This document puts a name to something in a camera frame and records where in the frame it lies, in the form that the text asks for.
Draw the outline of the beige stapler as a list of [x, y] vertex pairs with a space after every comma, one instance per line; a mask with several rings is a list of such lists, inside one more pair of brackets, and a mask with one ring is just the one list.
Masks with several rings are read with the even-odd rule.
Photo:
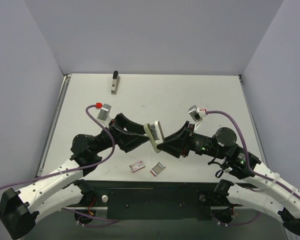
[[161, 150], [158, 149], [158, 145], [165, 141], [164, 133], [160, 121], [155, 121], [154, 124], [146, 123], [143, 126], [145, 134], [148, 136], [149, 141], [156, 153], [160, 153]]

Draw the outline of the staple box tray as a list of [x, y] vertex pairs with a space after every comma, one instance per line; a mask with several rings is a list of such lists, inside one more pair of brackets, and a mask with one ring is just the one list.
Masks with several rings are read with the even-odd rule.
[[153, 175], [153, 176], [157, 176], [159, 175], [164, 169], [166, 168], [166, 166], [160, 162], [158, 162], [151, 170], [150, 170], [150, 173]]

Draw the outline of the grey black stapler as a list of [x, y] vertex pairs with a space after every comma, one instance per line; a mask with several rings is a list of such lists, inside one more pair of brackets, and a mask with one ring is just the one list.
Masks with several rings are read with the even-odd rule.
[[111, 89], [110, 89], [112, 95], [117, 94], [119, 83], [120, 83], [120, 75], [119, 75], [119, 72], [117, 70], [115, 70], [112, 75], [112, 83], [111, 83]]

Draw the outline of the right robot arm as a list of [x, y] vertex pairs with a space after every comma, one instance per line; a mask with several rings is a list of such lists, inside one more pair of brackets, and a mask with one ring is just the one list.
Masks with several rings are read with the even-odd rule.
[[220, 171], [236, 177], [259, 189], [247, 190], [238, 184], [221, 179], [213, 192], [214, 201], [220, 205], [230, 202], [267, 214], [300, 236], [300, 190], [270, 170], [257, 156], [248, 152], [245, 143], [237, 144], [242, 133], [228, 127], [219, 128], [211, 136], [196, 132], [197, 125], [186, 122], [182, 128], [165, 137], [160, 123], [154, 125], [156, 148], [173, 157], [186, 157], [189, 152], [210, 156], [209, 165], [217, 163]]

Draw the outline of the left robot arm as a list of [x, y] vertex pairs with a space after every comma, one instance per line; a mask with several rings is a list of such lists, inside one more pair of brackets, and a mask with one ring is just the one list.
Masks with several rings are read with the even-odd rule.
[[89, 205], [94, 191], [83, 179], [107, 161], [115, 147], [128, 153], [149, 141], [144, 125], [127, 119], [93, 117], [101, 127], [98, 135], [78, 134], [71, 146], [72, 155], [47, 175], [21, 182], [15, 190], [7, 186], [0, 199], [0, 221], [13, 240], [27, 235], [46, 216], [69, 205]]

